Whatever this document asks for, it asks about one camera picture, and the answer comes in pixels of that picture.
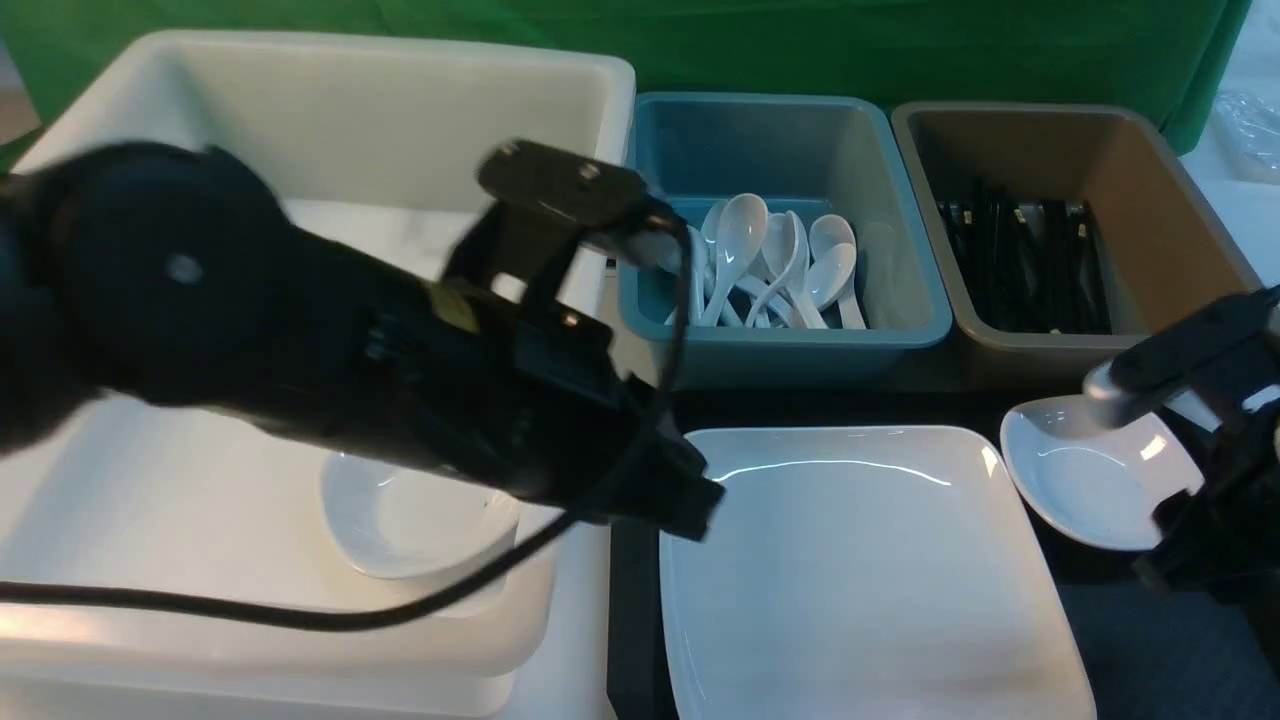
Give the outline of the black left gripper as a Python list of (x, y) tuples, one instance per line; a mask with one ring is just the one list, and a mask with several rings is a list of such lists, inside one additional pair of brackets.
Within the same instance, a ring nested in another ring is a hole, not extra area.
[(558, 302), (453, 301), (475, 327), (431, 325), (430, 447), (443, 464), (589, 521), (704, 538), (724, 488), (672, 427), (664, 395), (614, 369), (607, 325)]

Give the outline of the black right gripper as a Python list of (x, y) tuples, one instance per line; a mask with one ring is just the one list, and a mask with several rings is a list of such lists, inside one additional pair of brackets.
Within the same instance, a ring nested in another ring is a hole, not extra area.
[(1155, 548), (1133, 564), (1151, 591), (1239, 605), (1277, 585), (1277, 402), (1217, 433), (1204, 483), (1161, 501)]

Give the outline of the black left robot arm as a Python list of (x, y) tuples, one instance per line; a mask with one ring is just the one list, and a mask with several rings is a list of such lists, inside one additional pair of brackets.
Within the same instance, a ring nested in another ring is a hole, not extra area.
[(3, 452), (109, 393), (699, 541), (724, 487), (558, 299), (584, 243), (675, 247), (632, 170), (517, 138), (426, 279), (294, 224), (228, 151), (128, 141), (3, 177)]

